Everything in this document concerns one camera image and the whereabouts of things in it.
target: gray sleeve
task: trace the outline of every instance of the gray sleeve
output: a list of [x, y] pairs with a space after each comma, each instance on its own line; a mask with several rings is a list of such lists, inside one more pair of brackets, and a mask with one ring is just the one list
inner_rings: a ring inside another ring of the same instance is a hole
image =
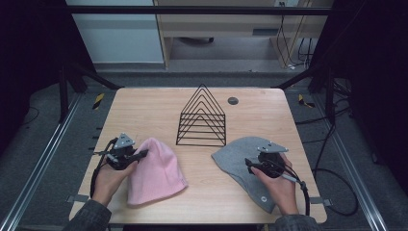
[[78, 211], [75, 217], [64, 228], [66, 230], [94, 230], [104, 231], [111, 219], [111, 211], [102, 204], [88, 200], [84, 207]]
[[304, 215], [287, 215], [275, 222], [277, 231], [315, 231], [321, 230], [314, 218]]

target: beanie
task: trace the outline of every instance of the beanie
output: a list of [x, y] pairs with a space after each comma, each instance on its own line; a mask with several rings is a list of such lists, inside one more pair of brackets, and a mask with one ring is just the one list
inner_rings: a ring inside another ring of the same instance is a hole
[[142, 203], [169, 197], [183, 190], [187, 180], [183, 176], [174, 152], [161, 141], [149, 138], [135, 154], [148, 149], [147, 156], [140, 160], [129, 175], [128, 204]]
[[267, 187], [255, 175], [249, 174], [245, 158], [258, 163], [258, 147], [276, 152], [287, 149], [259, 137], [244, 137], [231, 141], [212, 155], [219, 168], [228, 173], [248, 193], [251, 199], [263, 210], [272, 213], [275, 202]]

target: gray knit hat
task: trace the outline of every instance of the gray knit hat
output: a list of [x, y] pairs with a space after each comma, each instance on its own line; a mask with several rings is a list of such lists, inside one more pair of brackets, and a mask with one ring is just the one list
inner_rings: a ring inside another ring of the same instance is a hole
[[268, 152], [286, 152], [287, 148], [259, 137], [245, 137], [232, 141], [212, 155], [219, 168], [228, 173], [249, 194], [252, 200], [268, 213], [272, 213], [275, 203], [269, 192], [255, 175], [248, 172], [245, 158], [259, 163], [259, 149]]

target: black wire rack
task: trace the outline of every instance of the black wire rack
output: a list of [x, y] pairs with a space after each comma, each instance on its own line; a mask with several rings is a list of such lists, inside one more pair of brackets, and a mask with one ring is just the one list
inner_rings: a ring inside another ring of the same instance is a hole
[[176, 145], [225, 146], [225, 112], [204, 84], [180, 114]]

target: hand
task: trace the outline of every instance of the hand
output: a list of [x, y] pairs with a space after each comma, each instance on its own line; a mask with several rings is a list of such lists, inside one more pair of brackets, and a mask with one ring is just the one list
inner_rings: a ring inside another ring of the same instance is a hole
[[[285, 154], [281, 154], [281, 157], [287, 166], [292, 167], [292, 163], [286, 158]], [[294, 194], [294, 182], [282, 176], [270, 178], [256, 167], [252, 167], [251, 170], [265, 184], [282, 215], [299, 214]]]
[[133, 162], [124, 170], [115, 170], [105, 164], [106, 160], [104, 160], [103, 166], [100, 168], [98, 176], [96, 177], [95, 192], [93, 193], [92, 199], [108, 206], [112, 196], [116, 193], [122, 181], [136, 169], [138, 162]]

